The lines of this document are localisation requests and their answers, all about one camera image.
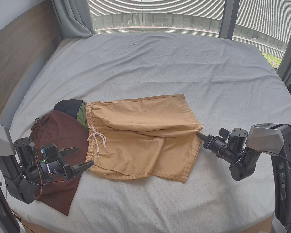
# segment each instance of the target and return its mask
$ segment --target bed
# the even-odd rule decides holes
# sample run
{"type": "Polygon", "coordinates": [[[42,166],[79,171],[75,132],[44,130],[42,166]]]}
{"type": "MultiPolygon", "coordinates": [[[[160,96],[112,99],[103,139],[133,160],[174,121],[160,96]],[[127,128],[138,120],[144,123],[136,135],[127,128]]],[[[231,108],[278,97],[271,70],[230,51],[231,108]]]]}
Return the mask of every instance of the bed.
{"type": "MultiPolygon", "coordinates": [[[[10,133],[12,140],[28,137],[35,118],[62,99],[179,93],[205,134],[291,124],[291,95],[255,46],[186,34],[109,33],[59,44],[17,109],[10,133]]],[[[228,167],[201,148],[185,184],[159,177],[113,181],[86,171],[68,216],[4,194],[21,218],[55,232],[239,232],[274,211],[271,159],[262,154],[254,174],[239,182],[228,167]]]]}

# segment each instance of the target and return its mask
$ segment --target grass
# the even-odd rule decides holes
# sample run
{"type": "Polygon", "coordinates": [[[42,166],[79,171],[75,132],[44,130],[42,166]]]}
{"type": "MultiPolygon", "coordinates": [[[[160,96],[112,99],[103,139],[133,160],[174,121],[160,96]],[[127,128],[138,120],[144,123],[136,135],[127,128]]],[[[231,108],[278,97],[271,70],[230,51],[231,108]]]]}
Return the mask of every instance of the grass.
{"type": "Polygon", "coordinates": [[[280,59],[280,58],[278,58],[278,57],[276,57],[276,56],[274,56],[274,55],[271,55],[271,54],[265,53],[265,52],[262,52],[262,54],[263,54],[264,57],[268,60],[268,62],[272,65],[272,67],[274,67],[274,68],[278,68],[278,66],[280,65],[282,59],[280,59]],[[277,64],[278,66],[275,66],[275,65],[271,62],[271,60],[275,61],[276,64],[277,64]]]}

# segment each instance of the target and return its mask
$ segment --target navy blue garment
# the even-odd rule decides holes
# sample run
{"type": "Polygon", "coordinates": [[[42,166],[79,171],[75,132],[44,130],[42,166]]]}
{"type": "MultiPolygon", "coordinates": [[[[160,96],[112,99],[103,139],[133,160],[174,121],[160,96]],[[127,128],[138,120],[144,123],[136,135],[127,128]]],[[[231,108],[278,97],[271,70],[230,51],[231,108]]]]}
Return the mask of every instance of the navy blue garment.
{"type": "Polygon", "coordinates": [[[83,103],[83,100],[77,100],[77,99],[65,100],[64,99],[58,102],[57,104],[55,104],[54,110],[64,112],[76,119],[82,103],[83,103]]]}

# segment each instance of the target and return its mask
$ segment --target mattress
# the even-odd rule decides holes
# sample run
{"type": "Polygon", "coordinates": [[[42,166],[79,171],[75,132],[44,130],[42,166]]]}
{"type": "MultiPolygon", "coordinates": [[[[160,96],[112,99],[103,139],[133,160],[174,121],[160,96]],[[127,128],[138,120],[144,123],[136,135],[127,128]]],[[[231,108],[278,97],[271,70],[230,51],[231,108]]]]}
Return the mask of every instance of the mattress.
{"type": "MultiPolygon", "coordinates": [[[[64,40],[19,106],[13,140],[62,99],[86,102],[184,93],[205,134],[221,127],[291,124],[291,96],[254,46],[170,33],[111,33],[64,40]]],[[[271,216],[271,158],[234,181],[229,164],[201,148],[185,184],[159,177],[114,181],[81,176],[68,216],[8,193],[23,219],[55,232],[238,232],[271,216]]]]}

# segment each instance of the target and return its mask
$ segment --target clothing pile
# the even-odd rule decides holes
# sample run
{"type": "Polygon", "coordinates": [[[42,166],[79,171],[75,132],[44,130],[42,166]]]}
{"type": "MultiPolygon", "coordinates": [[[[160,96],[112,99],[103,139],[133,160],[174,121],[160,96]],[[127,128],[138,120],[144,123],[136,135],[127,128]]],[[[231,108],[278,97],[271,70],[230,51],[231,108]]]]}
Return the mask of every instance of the clothing pile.
{"type": "MultiPolygon", "coordinates": [[[[94,160],[89,170],[108,179],[155,175],[185,183],[202,128],[183,94],[92,103],[70,99],[36,120],[30,137],[39,149],[50,142],[79,147],[67,163],[94,160]]],[[[51,182],[37,199],[68,215],[78,182],[51,182]]]]}

